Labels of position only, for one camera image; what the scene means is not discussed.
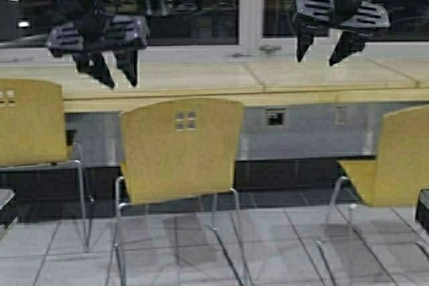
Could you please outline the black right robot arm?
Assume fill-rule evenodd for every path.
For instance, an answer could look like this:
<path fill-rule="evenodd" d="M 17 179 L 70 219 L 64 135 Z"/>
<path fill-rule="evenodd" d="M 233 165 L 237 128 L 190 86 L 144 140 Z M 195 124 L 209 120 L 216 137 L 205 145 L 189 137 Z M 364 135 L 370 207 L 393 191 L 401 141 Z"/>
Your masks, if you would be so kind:
<path fill-rule="evenodd" d="M 205 56 L 259 57 L 291 50 L 302 60 L 313 43 L 341 36 L 330 65 L 364 49 L 389 28 L 373 0 L 116 0 L 120 13 L 142 15 L 149 44 L 173 50 L 202 46 Z"/>

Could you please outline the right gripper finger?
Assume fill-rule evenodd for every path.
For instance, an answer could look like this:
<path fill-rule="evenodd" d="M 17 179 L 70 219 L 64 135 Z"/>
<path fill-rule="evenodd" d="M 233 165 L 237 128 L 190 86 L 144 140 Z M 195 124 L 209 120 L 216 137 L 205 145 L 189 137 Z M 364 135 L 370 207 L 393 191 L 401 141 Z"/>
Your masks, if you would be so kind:
<path fill-rule="evenodd" d="M 315 30 L 310 29 L 299 29 L 297 31 L 297 45 L 296 45 L 296 58 L 298 62 L 301 62 L 309 50 L 310 46 L 314 43 L 316 36 Z"/>
<path fill-rule="evenodd" d="M 345 58 L 357 52 L 362 52 L 365 49 L 365 44 L 366 37 L 363 34 L 347 30 L 343 31 L 334 52 L 329 58 L 329 66 L 334 66 L 342 62 Z"/>

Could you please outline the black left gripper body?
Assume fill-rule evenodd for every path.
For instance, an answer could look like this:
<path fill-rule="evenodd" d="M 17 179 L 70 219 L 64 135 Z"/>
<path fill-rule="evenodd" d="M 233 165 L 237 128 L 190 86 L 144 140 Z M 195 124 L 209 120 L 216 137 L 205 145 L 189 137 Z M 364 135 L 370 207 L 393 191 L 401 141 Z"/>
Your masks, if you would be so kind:
<path fill-rule="evenodd" d="M 145 17 L 138 15 L 115 15 L 102 25 L 84 29 L 77 21 L 54 26 L 45 45 L 51 54 L 62 56 L 85 56 L 140 50 L 148 46 L 150 29 Z"/>

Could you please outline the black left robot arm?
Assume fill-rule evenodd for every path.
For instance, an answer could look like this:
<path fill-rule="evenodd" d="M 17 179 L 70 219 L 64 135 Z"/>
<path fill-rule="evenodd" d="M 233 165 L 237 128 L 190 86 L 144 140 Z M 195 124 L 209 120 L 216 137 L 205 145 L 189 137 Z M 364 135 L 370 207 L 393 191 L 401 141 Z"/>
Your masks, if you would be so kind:
<path fill-rule="evenodd" d="M 65 21 L 44 39 L 55 58 L 70 56 L 75 68 L 109 88 L 115 87 L 104 53 L 114 55 L 117 69 L 132 86 L 138 83 L 139 52 L 148 47 L 144 15 L 118 12 L 116 0 L 50 0 Z"/>

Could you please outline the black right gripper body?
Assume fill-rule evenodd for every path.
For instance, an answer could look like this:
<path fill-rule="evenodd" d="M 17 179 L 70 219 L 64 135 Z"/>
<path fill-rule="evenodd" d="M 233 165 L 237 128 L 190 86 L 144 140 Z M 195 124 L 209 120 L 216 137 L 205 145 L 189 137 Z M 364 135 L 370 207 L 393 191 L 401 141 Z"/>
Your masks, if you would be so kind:
<path fill-rule="evenodd" d="M 291 20 L 300 37 L 328 29 L 372 35 L 391 27 L 387 9 L 365 0 L 294 0 Z"/>

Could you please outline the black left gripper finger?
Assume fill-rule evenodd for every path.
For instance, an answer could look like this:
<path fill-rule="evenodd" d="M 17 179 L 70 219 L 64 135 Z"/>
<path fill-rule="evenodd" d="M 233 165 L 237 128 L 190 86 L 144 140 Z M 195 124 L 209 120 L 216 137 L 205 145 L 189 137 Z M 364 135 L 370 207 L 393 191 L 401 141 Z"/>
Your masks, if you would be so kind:
<path fill-rule="evenodd" d="M 115 82 L 100 52 L 73 54 L 72 58 L 79 73 L 89 75 L 91 78 L 109 88 L 115 87 Z"/>
<path fill-rule="evenodd" d="M 138 55 L 137 50 L 121 50 L 113 52 L 117 68 L 122 71 L 132 87 L 138 84 Z"/>

